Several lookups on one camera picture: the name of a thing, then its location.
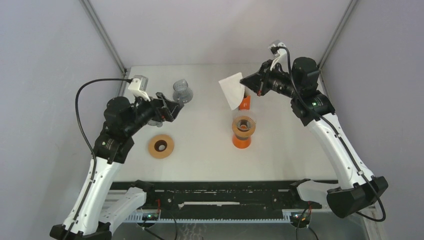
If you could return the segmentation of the grey glass carafe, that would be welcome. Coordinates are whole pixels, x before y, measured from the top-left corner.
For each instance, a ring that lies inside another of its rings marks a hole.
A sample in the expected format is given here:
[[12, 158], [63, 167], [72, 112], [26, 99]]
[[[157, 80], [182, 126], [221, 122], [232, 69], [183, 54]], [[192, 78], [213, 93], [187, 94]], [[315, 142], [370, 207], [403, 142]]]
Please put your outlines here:
[[188, 82], [185, 79], [180, 79], [173, 84], [172, 97], [175, 102], [187, 104], [193, 99], [194, 93]]

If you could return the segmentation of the white paper coffee filter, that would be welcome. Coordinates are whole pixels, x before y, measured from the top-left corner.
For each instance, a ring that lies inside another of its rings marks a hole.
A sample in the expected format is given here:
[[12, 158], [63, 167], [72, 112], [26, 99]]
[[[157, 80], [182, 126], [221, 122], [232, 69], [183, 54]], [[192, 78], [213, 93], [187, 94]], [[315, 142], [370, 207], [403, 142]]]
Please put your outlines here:
[[245, 86], [240, 83], [243, 79], [241, 72], [218, 81], [225, 99], [233, 111], [237, 109], [244, 99]]

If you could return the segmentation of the clear glass dripper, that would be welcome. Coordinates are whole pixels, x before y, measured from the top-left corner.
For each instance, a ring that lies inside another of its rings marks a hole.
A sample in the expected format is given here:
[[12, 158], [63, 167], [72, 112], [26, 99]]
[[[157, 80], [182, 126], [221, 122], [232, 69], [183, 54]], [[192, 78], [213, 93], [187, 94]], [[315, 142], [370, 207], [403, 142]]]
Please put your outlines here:
[[250, 123], [257, 122], [256, 114], [253, 111], [247, 109], [237, 110], [233, 112], [232, 119], [233, 121], [247, 120]]

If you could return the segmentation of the orange glass carafe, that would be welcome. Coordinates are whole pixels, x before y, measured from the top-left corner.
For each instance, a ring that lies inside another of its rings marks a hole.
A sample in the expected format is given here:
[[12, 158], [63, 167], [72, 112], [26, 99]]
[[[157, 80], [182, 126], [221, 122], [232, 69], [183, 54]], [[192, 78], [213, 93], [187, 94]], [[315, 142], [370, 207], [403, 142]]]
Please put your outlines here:
[[232, 136], [232, 144], [238, 149], [246, 149], [251, 145], [252, 134], [238, 135], [234, 133]]

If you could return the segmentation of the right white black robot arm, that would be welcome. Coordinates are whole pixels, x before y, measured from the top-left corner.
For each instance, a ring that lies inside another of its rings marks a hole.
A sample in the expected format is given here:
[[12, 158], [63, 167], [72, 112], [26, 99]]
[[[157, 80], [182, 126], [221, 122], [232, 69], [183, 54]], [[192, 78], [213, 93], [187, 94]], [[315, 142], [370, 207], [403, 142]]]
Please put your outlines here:
[[337, 217], [345, 218], [380, 203], [389, 185], [385, 177], [374, 175], [354, 150], [334, 106], [318, 90], [319, 75], [316, 62], [309, 57], [296, 58], [288, 71], [267, 60], [240, 83], [258, 96], [274, 91], [289, 97], [293, 113], [318, 140], [334, 169], [337, 183], [308, 178], [293, 183], [289, 203], [295, 208], [308, 202], [326, 205]]

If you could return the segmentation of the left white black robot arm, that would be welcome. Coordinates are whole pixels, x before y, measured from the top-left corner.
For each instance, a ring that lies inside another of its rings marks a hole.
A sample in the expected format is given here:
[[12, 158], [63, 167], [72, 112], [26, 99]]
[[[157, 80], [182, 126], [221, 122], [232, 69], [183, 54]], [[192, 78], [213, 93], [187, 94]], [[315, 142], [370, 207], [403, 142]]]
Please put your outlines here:
[[133, 211], [141, 206], [153, 207], [157, 196], [150, 191], [152, 184], [137, 180], [123, 198], [103, 209], [115, 176], [134, 145], [133, 135], [151, 120], [173, 122], [183, 107], [184, 104], [167, 99], [161, 92], [150, 101], [137, 97], [130, 103], [124, 96], [109, 100], [84, 185], [69, 216], [62, 224], [52, 226], [50, 237], [56, 240], [110, 240]]

